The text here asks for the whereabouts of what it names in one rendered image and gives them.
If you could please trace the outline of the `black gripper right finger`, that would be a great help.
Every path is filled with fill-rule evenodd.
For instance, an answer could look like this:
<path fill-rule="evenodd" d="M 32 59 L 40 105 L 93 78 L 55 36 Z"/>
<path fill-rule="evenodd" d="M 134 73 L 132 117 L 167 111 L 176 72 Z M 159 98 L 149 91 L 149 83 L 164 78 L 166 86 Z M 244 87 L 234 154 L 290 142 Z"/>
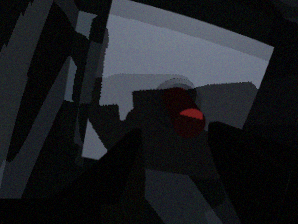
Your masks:
<path fill-rule="evenodd" d="M 298 149 L 209 123 L 209 151 L 241 224 L 298 224 Z"/>

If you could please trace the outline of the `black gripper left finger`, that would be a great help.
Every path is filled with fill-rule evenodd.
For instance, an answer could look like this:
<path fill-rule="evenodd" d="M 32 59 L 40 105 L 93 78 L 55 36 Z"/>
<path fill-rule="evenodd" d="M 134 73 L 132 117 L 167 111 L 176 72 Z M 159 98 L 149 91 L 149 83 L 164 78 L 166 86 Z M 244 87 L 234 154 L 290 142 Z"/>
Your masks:
<path fill-rule="evenodd" d="M 142 224 L 141 128 L 130 129 L 84 175 L 49 198 L 0 198 L 0 224 Z"/>

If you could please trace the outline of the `dark red peg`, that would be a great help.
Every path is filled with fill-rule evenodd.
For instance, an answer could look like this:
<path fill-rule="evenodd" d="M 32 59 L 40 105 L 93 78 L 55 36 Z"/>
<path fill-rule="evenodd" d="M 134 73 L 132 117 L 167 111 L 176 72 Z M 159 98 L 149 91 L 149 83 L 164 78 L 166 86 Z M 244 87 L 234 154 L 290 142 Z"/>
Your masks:
<path fill-rule="evenodd" d="M 206 119 L 200 108 L 193 103 L 182 88 L 172 88 L 164 93 L 162 100 L 178 135 L 190 139 L 204 131 Z"/>

